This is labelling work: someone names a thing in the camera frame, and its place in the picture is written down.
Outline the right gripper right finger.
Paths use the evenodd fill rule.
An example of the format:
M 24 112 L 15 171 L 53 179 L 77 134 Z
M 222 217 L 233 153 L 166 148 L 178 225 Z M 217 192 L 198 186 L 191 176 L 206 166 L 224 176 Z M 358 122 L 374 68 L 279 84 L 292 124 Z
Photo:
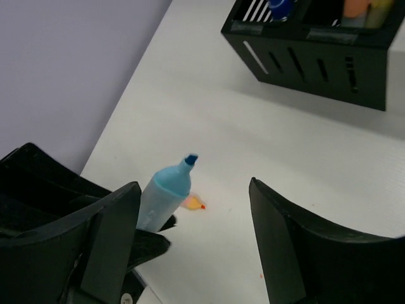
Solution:
M 251 179 L 252 221 L 271 303 L 403 303 L 404 238 L 333 223 Z

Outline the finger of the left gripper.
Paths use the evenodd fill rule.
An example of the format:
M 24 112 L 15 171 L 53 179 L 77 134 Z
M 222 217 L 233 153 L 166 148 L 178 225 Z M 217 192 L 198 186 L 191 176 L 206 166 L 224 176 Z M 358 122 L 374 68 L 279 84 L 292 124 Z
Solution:
M 50 224 L 112 192 L 25 144 L 1 160 L 1 240 Z M 165 254 L 170 245 L 162 235 L 136 229 L 127 271 Z

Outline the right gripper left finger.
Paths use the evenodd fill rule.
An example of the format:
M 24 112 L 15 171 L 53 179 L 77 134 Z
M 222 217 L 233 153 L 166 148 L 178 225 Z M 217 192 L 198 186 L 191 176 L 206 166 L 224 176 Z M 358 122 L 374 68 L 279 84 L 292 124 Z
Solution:
M 50 224 L 1 240 L 1 303 L 119 303 L 140 187 L 130 182 Z

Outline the blue pencil-shaped pen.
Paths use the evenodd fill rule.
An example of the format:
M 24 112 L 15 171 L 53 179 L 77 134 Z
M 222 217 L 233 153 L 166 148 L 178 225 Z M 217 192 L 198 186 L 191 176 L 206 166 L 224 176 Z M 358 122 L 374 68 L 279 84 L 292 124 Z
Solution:
M 136 229 L 156 233 L 190 194 L 190 172 L 198 159 L 195 154 L 180 163 L 156 172 L 140 197 Z

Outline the grey pencil-shaped pen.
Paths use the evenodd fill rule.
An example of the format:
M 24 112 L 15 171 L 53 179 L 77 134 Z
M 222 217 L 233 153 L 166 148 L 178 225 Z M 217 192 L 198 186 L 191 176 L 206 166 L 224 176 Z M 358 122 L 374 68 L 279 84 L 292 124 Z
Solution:
M 368 0 L 345 0 L 340 26 L 363 28 L 369 5 L 370 2 Z

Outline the yellow pencil-shaped pen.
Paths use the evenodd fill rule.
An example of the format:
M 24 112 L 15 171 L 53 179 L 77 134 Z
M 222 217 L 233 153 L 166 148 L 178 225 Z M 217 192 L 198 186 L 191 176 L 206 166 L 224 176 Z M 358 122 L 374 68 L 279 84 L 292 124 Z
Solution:
M 364 27 L 366 29 L 380 28 L 387 18 L 394 0 L 372 0 L 366 16 Z

